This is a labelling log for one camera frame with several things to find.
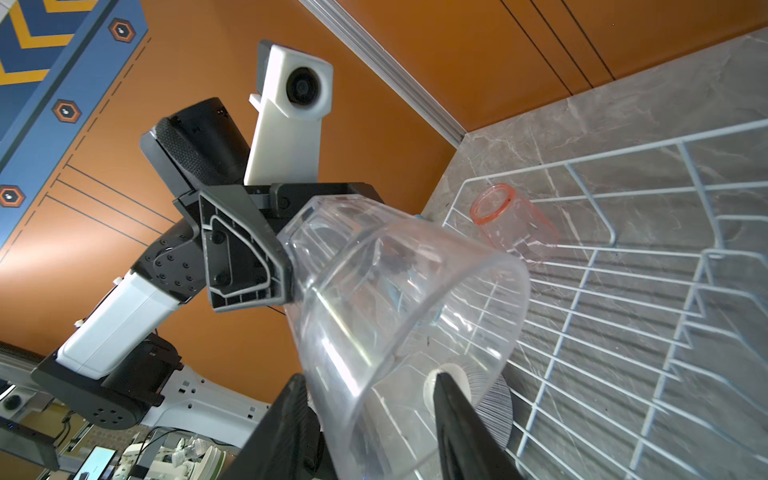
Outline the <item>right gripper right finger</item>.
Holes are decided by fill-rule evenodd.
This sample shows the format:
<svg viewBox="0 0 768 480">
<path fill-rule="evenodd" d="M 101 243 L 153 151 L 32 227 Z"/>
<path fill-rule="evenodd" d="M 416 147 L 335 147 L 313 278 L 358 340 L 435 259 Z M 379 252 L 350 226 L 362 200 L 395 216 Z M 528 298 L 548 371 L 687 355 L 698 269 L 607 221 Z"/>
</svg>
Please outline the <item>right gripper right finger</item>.
<svg viewBox="0 0 768 480">
<path fill-rule="evenodd" d="M 433 402 L 444 479 L 523 478 L 449 373 L 436 376 Z"/>
</svg>

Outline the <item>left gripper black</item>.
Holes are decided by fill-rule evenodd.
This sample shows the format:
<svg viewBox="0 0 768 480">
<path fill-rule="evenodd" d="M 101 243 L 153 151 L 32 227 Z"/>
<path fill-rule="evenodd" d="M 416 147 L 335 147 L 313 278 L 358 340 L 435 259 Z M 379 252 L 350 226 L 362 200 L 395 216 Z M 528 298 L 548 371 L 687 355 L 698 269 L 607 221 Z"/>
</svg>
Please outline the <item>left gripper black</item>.
<svg viewBox="0 0 768 480">
<path fill-rule="evenodd" d="M 280 231 L 316 196 L 361 195 L 382 202 L 367 183 L 221 185 L 200 192 L 209 302 L 214 311 L 282 306 L 293 300 L 293 266 Z"/>
</svg>

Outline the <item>clear transparent cup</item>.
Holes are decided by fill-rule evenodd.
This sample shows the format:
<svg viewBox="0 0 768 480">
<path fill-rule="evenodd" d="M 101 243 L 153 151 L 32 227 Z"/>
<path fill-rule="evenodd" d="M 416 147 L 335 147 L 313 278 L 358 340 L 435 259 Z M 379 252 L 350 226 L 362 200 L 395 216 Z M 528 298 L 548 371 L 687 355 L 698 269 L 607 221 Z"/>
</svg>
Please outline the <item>clear transparent cup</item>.
<svg viewBox="0 0 768 480">
<path fill-rule="evenodd" d="M 285 308 L 337 475 L 434 479 L 439 373 L 471 404 L 522 330 L 518 258 L 360 195 L 317 196 L 279 235 Z"/>
</svg>

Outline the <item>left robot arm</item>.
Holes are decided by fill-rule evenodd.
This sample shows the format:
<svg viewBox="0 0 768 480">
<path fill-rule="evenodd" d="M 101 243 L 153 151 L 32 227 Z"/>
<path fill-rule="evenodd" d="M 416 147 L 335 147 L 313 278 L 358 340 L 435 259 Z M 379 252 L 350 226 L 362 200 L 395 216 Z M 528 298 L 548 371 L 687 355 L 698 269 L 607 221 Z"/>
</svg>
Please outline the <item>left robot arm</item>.
<svg viewBox="0 0 768 480">
<path fill-rule="evenodd" d="M 299 267 L 281 230 L 315 197 L 377 198 L 366 183 L 317 179 L 329 101 L 250 101 L 259 114 L 252 142 L 218 98 L 161 119 L 141 137 L 181 219 L 32 373 L 98 427 L 175 428 L 244 445 L 268 405 L 198 375 L 158 326 L 201 292 L 218 312 L 293 302 Z"/>
</svg>

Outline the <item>clear upside-down glass bowl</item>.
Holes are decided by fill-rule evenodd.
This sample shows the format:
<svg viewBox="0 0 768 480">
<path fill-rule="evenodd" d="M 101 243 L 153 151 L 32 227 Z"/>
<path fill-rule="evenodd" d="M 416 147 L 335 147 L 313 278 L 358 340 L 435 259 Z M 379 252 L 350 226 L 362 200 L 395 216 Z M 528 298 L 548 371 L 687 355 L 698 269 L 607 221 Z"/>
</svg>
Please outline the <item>clear upside-down glass bowl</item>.
<svg viewBox="0 0 768 480">
<path fill-rule="evenodd" d="M 513 401 L 506 380 L 499 375 L 486 388 L 490 377 L 483 369 L 477 370 L 471 364 L 458 361 L 444 363 L 430 371 L 423 384 L 424 404 L 432 417 L 435 417 L 433 394 L 439 373 L 451 375 L 493 439 L 501 449 L 505 449 L 514 423 Z"/>
</svg>

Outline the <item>pink transparent cup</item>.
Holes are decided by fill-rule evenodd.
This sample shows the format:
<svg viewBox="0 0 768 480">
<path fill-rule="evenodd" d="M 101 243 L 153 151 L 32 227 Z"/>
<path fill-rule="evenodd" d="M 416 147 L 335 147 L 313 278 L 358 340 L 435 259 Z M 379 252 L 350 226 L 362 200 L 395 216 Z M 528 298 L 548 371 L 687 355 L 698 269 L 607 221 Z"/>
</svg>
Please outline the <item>pink transparent cup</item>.
<svg viewBox="0 0 768 480">
<path fill-rule="evenodd" d="M 522 193 L 497 183 L 479 194 L 470 207 L 470 218 L 495 248 L 528 263 L 541 263 L 558 243 L 554 225 Z"/>
</svg>

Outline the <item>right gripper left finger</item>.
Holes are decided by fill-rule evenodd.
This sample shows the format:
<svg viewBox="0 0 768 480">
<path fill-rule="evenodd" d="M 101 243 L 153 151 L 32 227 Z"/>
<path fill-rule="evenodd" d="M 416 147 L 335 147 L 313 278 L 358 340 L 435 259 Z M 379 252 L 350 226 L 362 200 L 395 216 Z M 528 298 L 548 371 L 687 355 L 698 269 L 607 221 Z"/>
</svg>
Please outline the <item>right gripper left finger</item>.
<svg viewBox="0 0 768 480">
<path fill-rule="evenodd" d="M 309 406 L 306 379 L 290 378 L 222 479 L 334 479 L 320 423 Z"/>
</svg>

